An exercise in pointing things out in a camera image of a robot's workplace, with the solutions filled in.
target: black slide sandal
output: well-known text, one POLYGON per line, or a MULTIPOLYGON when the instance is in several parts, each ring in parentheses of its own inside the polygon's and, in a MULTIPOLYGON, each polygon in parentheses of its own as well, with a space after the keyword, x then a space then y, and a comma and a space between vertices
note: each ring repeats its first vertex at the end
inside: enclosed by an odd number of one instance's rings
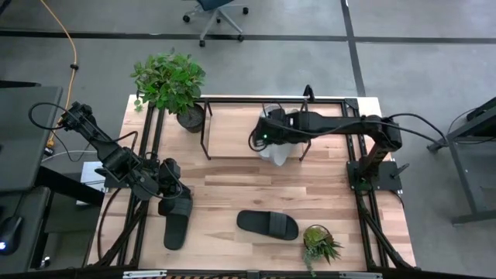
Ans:
POLYGON ((193 208, 190 198, 175 198, 174 202, 174 208, 165 220, 164 246, 169 250, 179 250, 183 246, 193 208))
POLYGON ((283 213, 242 210, 236 219, 238 227, 249 232, 277 239, 293 240, 298 237, 296 221, 283 213))

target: black desk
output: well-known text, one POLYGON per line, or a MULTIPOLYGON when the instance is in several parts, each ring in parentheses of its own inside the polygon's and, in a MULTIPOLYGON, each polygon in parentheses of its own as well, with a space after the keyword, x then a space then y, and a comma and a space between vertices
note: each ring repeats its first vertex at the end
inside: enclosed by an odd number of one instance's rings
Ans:
MULTIPOLYGON (((0 205, 3 207, 0 221, 14 213, 21 195, 21 193, 0 194, 0 205)), ((35 188, 24 197, 19 208, 19 215, 24 218, 21 243, 12 255, 0 256, 0 274, 26 272, 29 269, 43 224, 43 214, 49 204, 49 197, 50 190, 45 187, 35 188)))
MULTIPOLYGON (((62 88, 0 89, 0 191, 27 191, 35 181, 50 131, 35 127, 28 111, 37 102, 60 103, 62 88)), ((33 118, 52 126, 56 108, 42 105, 33 118)))
MULTIPOLYGON (((447 146, 453 157, 462 183, 463 191, 467 196, 471 213, 451 220, 454 225, 468 222, 496 219, 496 210, 488 206, 484 189, 494 184, 496 174, 496 142, 492 137, 476 136, 496 123, 496 106, 476 116, 460 128, 446 135, 447 146), (458 142, 472 142, 476 144, 462 144, 458 142)), ((443 139, 438 140, 427 148, 431 152, 444 147, 443 139)))
MULTIPOLYGON (((0 88, 0 218, 11 216, 21 194, 27 193, 20 211, 21 246, 0 257, 0 274, 25 272, 40 263, 47 241, 44 214, 54 192, 97 206, 103 202, 100 191, 40 166, 50 131, 34 126, 28 111, 37 102, 59 104, 61 95, 62 89, 55 87, 0 88)), ((33 118, 53 126, 56 112, 54 106, 41 105, 33 118)))

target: desk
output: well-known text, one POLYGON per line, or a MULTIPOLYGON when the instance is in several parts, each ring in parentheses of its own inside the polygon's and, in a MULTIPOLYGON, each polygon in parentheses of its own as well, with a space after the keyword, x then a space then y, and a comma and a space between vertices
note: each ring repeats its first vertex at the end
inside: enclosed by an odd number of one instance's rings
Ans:
MULTIPOLYGON (((62 88, 0 89, 0 191, 27 191, 40 168, 50 131, 35 127, 28 119, 37 102, 59 104, 62 88)), ((43 105, 33 112, 42 126, 52 126, 57 109, 43 105)))
MULTIPOLYGON (((21 195, 21 193, 0 194, 0 205, 4 207, 4 211, 0 215, 0 222, 14 213, 21 195)), ((33 258, 43 222, 43 214, 50 201, 50 190, 39 187, 25 195, 19 208, 19 215, 24 218, 21 228, 21 242, 17 251, 12 255, 0 256, 0 274, 26 272, 33 258)))
MULTIPOLYGON (((143 129, 146 112, 134 111, 135 98, 129 98, 121 135, 133 130, 141 133, 143 129)), ((381 114, 376 98, 358 98, 358 101, 361 114, 381 114)), ((215 112, 226 105, 212 103, 212 118, 219 116, 215 112)), ((236 111, 249 105, 238 103, 231 106, 236 111)), ((324 115, 341 116, 341 110, 333 105, 308 104, 308 109, 322 114, 331 113, 324 115)), ((207 146, 212 127, 207 119, 207 146)), ((146 144, 150 146, 149 151, 152 141, 153 135, 150 135, 148 143, 137 145, 146 144)), ((193 191, 194 208, 184 246, 180 250, 170 251, 163 245, 165 218, 157 214, 158 200, 150 200, 140 268, 306 270, 301 259, 301 233, 310 225, 321 224, 345 248, 341 250, 341 260, 332 262, 330 266, 323 260, 316 263, 314 268, 365 270, 356 201, 346 176, 348 152, 345 136, 331 135, 313 139, 312 148, 303 162, 288 159, 282 167, 275 167, 258 158, 216 157, 208 160, 199 141, 200 134, 186 132, 177 124, 174 115, 166 113, 158 155, 161 160, 172 157, 178 162, 182 182, 193 191), (289 214, 296 219, 301 230, 300 236, 293 241, 283 241, 242 231, 236 226, 236 216, 240 210, 248 208, 289 214)), ((366 142, 370 149, 373 146, 372 139, 366 139, 366 142)), ((123 146, 130 143, 126 139, 121 142, 123 146)), ((122 190, 110 206, 102 229, 104 251, 114 243, 122 230, 129 193, 129 189, 122 190)), ((103 208, 109 196, 105 196, 103 208)), ((405 215, 398 198, 390 192, 379 191, 377 203, 384 233, 405 260, 415 265, 405 215)), ((379 263, 375 237, 372 236, 370 240, 374 259, 379 263)), ((129 243, 128 259, 133 251, 133 236, 129 243)), ((97 260, 96 255, 94 239, 89 264, 97 260)))
POLYGON ((494 137, 475 136, 489 127, 494 127, 495 123, 496 107, 490 105, 484 113, 446 135, 447 143, 444 139, 439 139, 437 143, 428 146, 433 153, 443 147, 449 147, 463 191, 467 196, 470 214, 453 218, 451 223, 454 225, 496 219, 496 210, 487 204, 484 194, 484 189, 490 188, 496 179, 494 173, 496 143, 493 141, 494 137))
MULTIPOLYGON (((61 88, 0 88, 0 206, 2 220, 15 211, 22 192, 21 245, 14 254, 0 257, 0 274, 27 271, 36 248, 43 252, 46 242, 43 214, 50 206, 51 193, 58 192, 99 206, 103 194, 64 175, 40 166, 49 131, 34 126, 28 111, 37 102, 59 104, 61 88)), ((42 105, 33 111, 41 126, 52 126, 56 108, 42 105)))

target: chair base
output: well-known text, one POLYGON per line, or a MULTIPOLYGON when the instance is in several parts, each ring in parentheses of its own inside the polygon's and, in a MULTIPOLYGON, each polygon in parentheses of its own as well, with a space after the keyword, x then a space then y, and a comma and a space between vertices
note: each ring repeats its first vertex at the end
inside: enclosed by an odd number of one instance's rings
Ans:
POLYGON ((191 10, 190 12, 186 12, 183 16, 183 21, 188 23, 190 22, 190 16, 195 15, 195 14, 204 14, 204 13, 210 13, 210 19, 207 22, 207 25, 203 29, 203 32, 200 34, 200 47, 205 46, 205 36, 207 35, 207 32, 212 28, 212 25, 214 21, 217 23, 221 22, 221 19, 224 19, 232 28, 234 28, 238 33, 238 41, 243 42, 244 41, 244 36, 243 36, 243 30, 234 22, 231 17, 229 17, 226 12, 224 11, 225 8, 232 8, 232 7, 238 7, 242 6, 243 7, 243 14, 247 15, 249 12, 248 7, 245 5, 241 4, 229 4, 229 5, 224 5, 222 7, 210 10, 210 11, 204 11, 200 5, 197 5, 195 9, 191 10))

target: green leafy plant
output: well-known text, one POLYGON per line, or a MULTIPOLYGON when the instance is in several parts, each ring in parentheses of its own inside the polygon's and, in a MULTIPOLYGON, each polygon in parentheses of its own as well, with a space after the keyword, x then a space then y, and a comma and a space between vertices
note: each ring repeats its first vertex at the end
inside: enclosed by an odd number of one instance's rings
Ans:
POLYGON ((194 100, 200 98, 205 72, 191 55, 180 53, 160 53, 148 56, 145 64, 134 65, 134 83, 141 93, 141 100, 134 102, 136 111, 143 109, 146 102, 154 102, 158 109, 166 108, 169 113, 185 114, 193 106, 194 100))
POLYGON ((303 241, 305 242, 305 253, 303 261, 307 266, 308 271, 315 277, 315 272, 312 267, 312 262, 325 257, 327 262, 331 264, 331 259, 339 259, 340 255, 336 248, 343 248, 337 241, 334 240, 329 231, 323 226, 310 226, 303 233, 303 241))

